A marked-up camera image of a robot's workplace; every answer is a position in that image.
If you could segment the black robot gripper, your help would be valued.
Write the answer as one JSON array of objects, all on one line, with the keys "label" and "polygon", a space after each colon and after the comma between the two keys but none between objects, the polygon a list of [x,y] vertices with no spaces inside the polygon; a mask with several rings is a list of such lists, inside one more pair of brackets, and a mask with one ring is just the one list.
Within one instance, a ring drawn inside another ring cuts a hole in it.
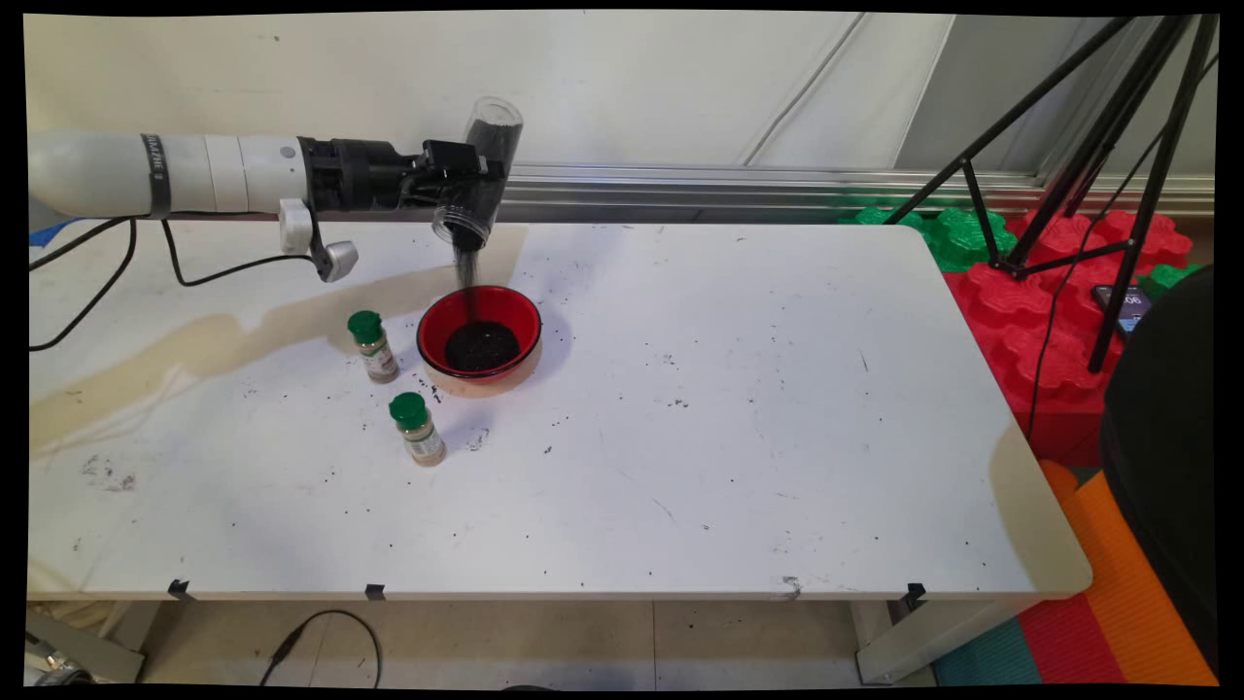
[{"label": "black robot gripper", "polygon": [[413,179],[415,158],[401,155],[391,142],[315,139],[299,136],[307,179],[306,198],[313,213],[413,211],[448,205],[457,182],[500,182],[503,160],[480,155],[470,143],[425,139],[422,172],[434,179]]}]

